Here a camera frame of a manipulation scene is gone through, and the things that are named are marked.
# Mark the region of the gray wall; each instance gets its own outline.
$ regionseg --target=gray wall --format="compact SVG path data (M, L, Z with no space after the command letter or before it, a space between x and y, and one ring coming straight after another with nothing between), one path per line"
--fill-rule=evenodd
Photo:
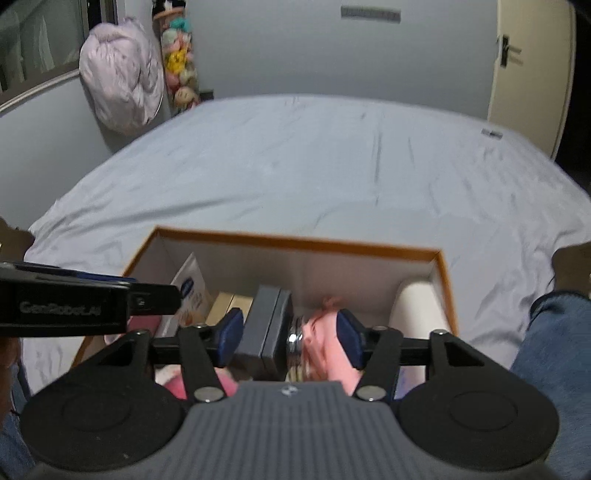
M78 77L0 115L0 216L28 228L131 140L99 125Z
M400 25L341 5L402 10ZM486 118L496 0L187 0L202 87L216 98L328 93Z
M341 20L336 0L188 0L203 88L217 98L327 93L486 117L496 0L350 2L400 8L400 25ZM151 29L148 0L118 14ZM167 106L153 127L169 118ZM132 139L99 126L80 79L0 115L0 216L27 228Z

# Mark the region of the bed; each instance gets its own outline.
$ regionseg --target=bed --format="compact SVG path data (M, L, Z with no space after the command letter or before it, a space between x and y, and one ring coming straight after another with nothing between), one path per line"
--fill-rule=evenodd
M156 224L441 248L461 337L509 367L531 303L552 288L553 252L591 239L591 202L522 136L473 118L338 97L228 99L88 174L33 224L25 259L119 274ZM34 391L70 368L81 341L24 341Z

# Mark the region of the white roll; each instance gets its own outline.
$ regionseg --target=white roll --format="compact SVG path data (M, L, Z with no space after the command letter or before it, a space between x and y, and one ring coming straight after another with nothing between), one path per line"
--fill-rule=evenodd
M408 280L400 285L388 325L409 338L429 338L433 330L449 330L435 288L428 280ZM424 381L424 367L401 367L396 398Z

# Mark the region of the product package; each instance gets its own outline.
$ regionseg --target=product package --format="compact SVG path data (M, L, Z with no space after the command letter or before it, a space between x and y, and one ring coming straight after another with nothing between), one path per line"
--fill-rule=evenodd
M181 291L181 307L174 315L163 315L156 337L174 336L178 327L205 323L212 309L212 296L205 286L195 255L189 255L171 285Z

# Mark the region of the person's leg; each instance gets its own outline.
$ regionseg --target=person's leg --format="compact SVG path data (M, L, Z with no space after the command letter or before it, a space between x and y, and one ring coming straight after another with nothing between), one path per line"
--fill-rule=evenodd
M20 413L30 393L20 362L13 365L12 408ZM9 480L22 478L35 466L35 461L25 445L20 431L20 420L14 412L4 418L0 432L0 474Z
M569 292L540 297L511 371L544 393L560 418L547 463L562 478L591 471L591 300Z

